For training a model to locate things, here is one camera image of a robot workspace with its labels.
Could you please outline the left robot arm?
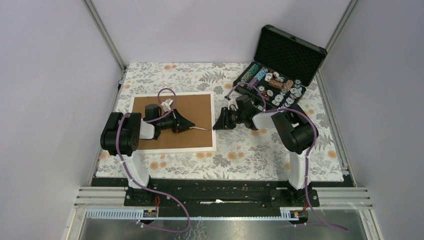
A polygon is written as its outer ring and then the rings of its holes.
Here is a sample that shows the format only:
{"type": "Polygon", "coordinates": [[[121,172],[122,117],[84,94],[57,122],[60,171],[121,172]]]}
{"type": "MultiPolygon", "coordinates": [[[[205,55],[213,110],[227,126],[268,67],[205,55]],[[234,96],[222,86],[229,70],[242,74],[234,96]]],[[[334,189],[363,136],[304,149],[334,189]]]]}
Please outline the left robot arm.
{"type": "Polygon", "coordinates": [[[150,175],[137,153],[140,140],[157,140],[164,130],[179,134],[196,125],[178,110],[163,111],[157,104],[148,104],[144,114],[111,112],[100,135],[100,146],[119,157],[130,188],[138,189],[136,199],[144,206],[152,204],[155,192],[148,187],[150,175]]]}

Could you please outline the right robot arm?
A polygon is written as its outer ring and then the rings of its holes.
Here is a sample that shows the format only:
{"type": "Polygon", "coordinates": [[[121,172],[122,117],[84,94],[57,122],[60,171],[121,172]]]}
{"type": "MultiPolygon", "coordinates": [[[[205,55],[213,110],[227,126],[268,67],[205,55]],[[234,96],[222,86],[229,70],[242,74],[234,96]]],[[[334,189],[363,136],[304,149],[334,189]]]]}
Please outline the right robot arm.
{"type": "Polygon", "coordinates": [[[244,124],[251,130],[276,129],[283,146],[290,152],[291,169],[288,177],[292,189],[287,191],[287,201],[293,206],[301,205],[307,194],[304,188],[309,185],[310,166],[307,153],[315,144],[319,132],[312,125],[303,109],[296,103],[280,109],[262,110],[255,106],[247,95],[231,100],[222,107],[213,130],[232,130],[244,124]]]}

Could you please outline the yellow handled screwdriver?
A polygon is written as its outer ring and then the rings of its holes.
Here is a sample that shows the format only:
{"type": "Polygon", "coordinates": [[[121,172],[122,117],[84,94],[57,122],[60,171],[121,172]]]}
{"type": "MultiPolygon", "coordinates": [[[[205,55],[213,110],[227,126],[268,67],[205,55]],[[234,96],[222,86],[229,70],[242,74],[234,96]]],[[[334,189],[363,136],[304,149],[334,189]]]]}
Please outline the yellow handled screwdriver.
{"type": "Polygon", "coordinates": [[[191,126],[191,127],[189,127],[189,129],[197,129],[197,130],[202,130],[202,131],[212,131],[212,129],[202,128],[202,127],[197,127],[197,126],[191,126]]]}

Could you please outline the white picture frame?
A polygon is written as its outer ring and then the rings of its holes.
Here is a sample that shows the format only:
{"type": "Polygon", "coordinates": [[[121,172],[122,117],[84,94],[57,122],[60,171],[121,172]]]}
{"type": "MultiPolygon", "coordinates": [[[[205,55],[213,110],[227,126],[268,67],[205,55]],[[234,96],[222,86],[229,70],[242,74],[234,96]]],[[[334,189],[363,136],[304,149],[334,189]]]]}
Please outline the white picture frame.
{"type": "MultiPolygon", "coordinates": [[[[212,91],[177,92],[175,108],[195,127],[212,130],[216,120],[212,91]]],[[[174,133],[166,129],[161,131],[157,140],[141,139],[137,150],[145,155],[214,152],[217,150],[216,132],[189,129],[174,133]]]]}

